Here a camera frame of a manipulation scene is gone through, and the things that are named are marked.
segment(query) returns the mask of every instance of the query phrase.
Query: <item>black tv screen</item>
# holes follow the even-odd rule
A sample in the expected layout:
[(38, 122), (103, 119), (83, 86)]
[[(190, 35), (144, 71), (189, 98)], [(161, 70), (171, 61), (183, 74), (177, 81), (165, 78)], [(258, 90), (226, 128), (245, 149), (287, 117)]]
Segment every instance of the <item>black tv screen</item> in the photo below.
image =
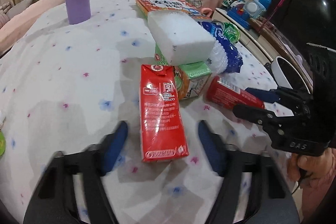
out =
[[(272, 0), (266, 17), (279, 1)], [(307, 43), (336, 49), (336, 6), (333, 0), (285, 0), (270, 21), (307, 61)]]

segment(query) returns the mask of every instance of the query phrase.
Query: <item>red can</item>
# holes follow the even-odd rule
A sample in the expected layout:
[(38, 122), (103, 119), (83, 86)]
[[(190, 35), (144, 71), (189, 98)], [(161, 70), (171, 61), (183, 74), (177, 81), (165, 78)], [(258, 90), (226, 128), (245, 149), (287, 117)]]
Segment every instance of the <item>red can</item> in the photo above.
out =
[(245, 90), (229, 83), (220, 76), (216, 76), (206, 94), (207, 100), (217, 103), (227, 109), (232, 110), (237, 104), (245, 104), (249, 106), (264, 109), (264, 102), (248, 93)]
[(142, 65), (140, 122), (143, 161), (188, 156), (172, 66)]

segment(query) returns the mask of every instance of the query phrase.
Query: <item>pink pillow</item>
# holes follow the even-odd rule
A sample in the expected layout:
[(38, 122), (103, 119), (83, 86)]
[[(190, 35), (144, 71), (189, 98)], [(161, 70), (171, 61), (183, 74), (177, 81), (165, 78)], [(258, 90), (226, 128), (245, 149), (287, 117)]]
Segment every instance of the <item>pink pillow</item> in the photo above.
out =
[(44, 12), (64, 2), (65, 0), (39, 0), (8, 21), (0, 29), (0, 55), (23, 37)]
[(9, 17), (4, 14), (0, 13), (0, 29), (9, 21)]

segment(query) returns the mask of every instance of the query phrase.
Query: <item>human hand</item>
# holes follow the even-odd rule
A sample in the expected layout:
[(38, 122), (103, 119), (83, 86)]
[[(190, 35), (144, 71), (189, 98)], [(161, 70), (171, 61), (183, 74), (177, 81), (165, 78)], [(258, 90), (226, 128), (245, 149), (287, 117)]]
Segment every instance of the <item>human hand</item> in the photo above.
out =
[(319, 179), (324, 177), (333, 165), (333, 154), (331, 148), (327, 148), (319, 157), (298, 156), (292, 154), (292, 157), (287, 161), (287, 174), (291, 181), (300, 179), (299, 168), (307, 170), (307, 176), (311, 179)]

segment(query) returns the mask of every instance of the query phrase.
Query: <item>box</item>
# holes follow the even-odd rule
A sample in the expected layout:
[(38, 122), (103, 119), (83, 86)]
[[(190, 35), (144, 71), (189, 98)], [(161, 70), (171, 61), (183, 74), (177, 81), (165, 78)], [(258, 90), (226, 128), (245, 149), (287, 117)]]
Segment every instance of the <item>box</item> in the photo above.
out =
[(219, 76), (212, 80), (206, 98), (229, 110), (238, 104), (265, 109), (263, 101)]
[(142, 65), (139, 89), (142, 160), (189, 155), (172, 66)]
[(195, 6), (186, 0), (135, 0), (140, 10), (147, 16), (148, 12), (158, 10), (178, 10), (187, 13), (196, 21), (211, 22), (212, 19), (199, 12)]
[[(159, 65), (168, 65), (157, 44), (155, 45), (155, 60)], [(211, 70), (204, 62), (174, 66), (178, 99), (181, 101), (199, 96), (210, 76)]]

